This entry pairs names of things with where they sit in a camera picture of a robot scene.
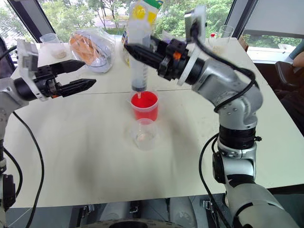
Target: cable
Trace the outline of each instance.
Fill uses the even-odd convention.
[[[229,67],[231,67],[233,70],[236,70],[244,75],[246,75],[249,79],[250,79],[250,83],[240,92],[238,92],[237,94],[233,95],[231,98],[223,101],[222,103],[218,104],[215,108],[214,108],[214,111],[217,113],[219,111],[219,109],[232,102],[233,100],[241,97],[242,95],[244,95],[253,85],[255,85],[257,88],[258,87],[258,84],[256,82],[256,77],[255,77],[255,74],[251,71],[251,70],[248,70],[248,69],[245,69],[245,68],[239,68],[238,66],[234,65],[233,63],[230,63],[229,61],[221,58],[220,56],[214,54],[212,51],[210,51],[208,48],[206,48],[200,41],[199,41],[199,27],[198,27],[198,23],[197,22],[194,22],[191,26],[191,29],[190,29],[190,33],[191,33],[191,36],[193,37],[196,45],[203,51],[205,52],[207,55],[209,55],[210,57],[214,58],[215,60],[219,61],[219,62],[222,62],[226,65],[228,65]]]
[[[33,205],[33,209],[32,209],[32,212],[30,214],[28,223],[26,225],[26,228],[29,228],[30,225],[31,225],[31,223],[32,223],[32,220],[34,218],[34,214],[35,214],[35,211],[36,211],[39,195],[40,195],[41,188],[42,188],[42,185],[43,185],[43,180],[44,180],[44,162],[43,162],[43,158],[42,158],[42,153],[41,153],[40,147],[39,147],[39,145],[37,143],[37,140],[36,140],[33,132],[31,131],[31,129],[29,128],[29,126],[17,115],[17,113],[13,112],[13,114],[25,126],[25,128],[28,130],[30,136],[32,137],[32,139],[33,139],[33,141],[34,141],[34,143],[36,145],[36,148],[38,150],[39,157],[40,157],[40,162],[41,162],[41,180],[40,180],[39,188],[38,188],[38,191],[37,191],[37,194],[36,194],[36,198],[35,198],[35,202],[34,202],[34,205]]]
[[[13,46],[10,49],[6,50],[2,56],[0,56],[0,60],[3,59],[6,55],[8,55],[11,51],[15,50],[17,48],[17,46]]]
[[[211,148],[212,148],[212,152],[213,152],[213,153],[215,153],[214,145],[215,145],[215,143],[217,142],[217,140],[218,140],[218,137],[215,137],[215,139],[214,139],[213,142],[212,142]]]
[[[214,136],[212,136],[212,137],[206,142],[206,144],[204,145],[203,149],[201,150],[201,153],[200,153],[200,156],[199,156],[199,174],[200,174],[199,176],[200,176],[200,179],[201,179],[201,181],[203,182],[203,185],[204,185],[204,187],[205,187],[205,189],[206,189],[206,191],[207,191],[207,193],[208,193],[208,195],[209,195],[209,197],[210,197],[210,200],[211,200],[212,203],[213,203],[214,209],[218,212],[218,214],[219,214],[220,218],[222,219],[223,223],[225,224],[225,226],[226,226],[227,228],[231,228],[231,226],[230,226],[229,223],[227,222],[226,218],[224,217],[222,211],[219,209],[218,204],[217,204],[216,201],[214,200],[214,198],[213,198],[213,196],[212,196],[212,194],[211,194],[211,192],[210,192],[210,190],[209,190],[209,188],[208,188],[208,186],[207,186],[207,184],[206,184],[206,182],[205,182],[205,180],[204,180],[203,173],[202,173],[202,170],[201,170],[201,163],[202,163],[202,159],[203,159],[204,152],[205,152],[207,146],[210,144],[210,142],[211,142],[213,139],[216,139],[218,136],[219,136],[219,133],[217,133],[217,134],[215,134]]]
[[[5,147],[3,148],[4,153],[11,159],[11,161],[14,163],[14,165],[16,166],[18,173],[19,173],[19,184],[18,184],[18,188],[16,191],[16,197],[19,195],[19,192],[21,190],[22,187],[22,183],[23,183],[23,175],[22,175],[22,170],[18,164],[18,162],[16,161],[16,159],[13,157],[13,155],[11,155],[10,152],[8,152],[7,149],[5,149]]]

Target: window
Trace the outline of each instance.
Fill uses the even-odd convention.
[[[278,48],[288,50],[294,49],[302,41],[300,38],[250,34],[244,34],[243,39],[251,47]]]
[[[162,30],[165,30],[176,37],[185,37],[185,11],[197,5],[206,5],[206,37],[209,37],[224,25],[232,2],[233,0],[165,0],[156,19],[155,35],[160,36]]]
[[[20,38],[35,42],[6,0],[0,1],[0,35],[8,48],[16,45]]]
[[[129,16],[132,0],[38,0],[59,38],[68,42],[78,29],[104,27],[110,34],[121,35]],[[164,0],[155,22],[154,33],[165,30],[177,37],[185,36],[184,12],[199,4],[207,5],[206,36],[225,23],[233,0]]]

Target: syringe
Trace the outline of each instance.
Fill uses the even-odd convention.
[[[131,12],[133,16],[128,24],[128,44],[141,44],[150,47],[151,26],[147,21],[147,11],[144,11],[145,18],[142,19],[136,19],[135,15],[138,15],[138,12],[133,14],[133,9]],[[135,60],[131,55],[129,63],[131,68],[132,90],[136,92],[145,91],[147,89],[148,66]]]

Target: plastic bag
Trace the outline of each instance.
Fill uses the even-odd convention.
[[[69,45],[75,58],[84,61],[94,73],[105,73],[114,63],[115,38],[102,28],[73,32]]]

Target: empty plastic cup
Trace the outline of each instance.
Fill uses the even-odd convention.
[[[141,93],[141,98],[134,94],[131,99],[131,106],[137,120],[147,118],[155,121],[158,113],[158,97],[148,91]]]
[[[143,151],[152,149],[158,134],[157,125],[150,119],[139,119],[133,125],[131,136],[137,147]]]

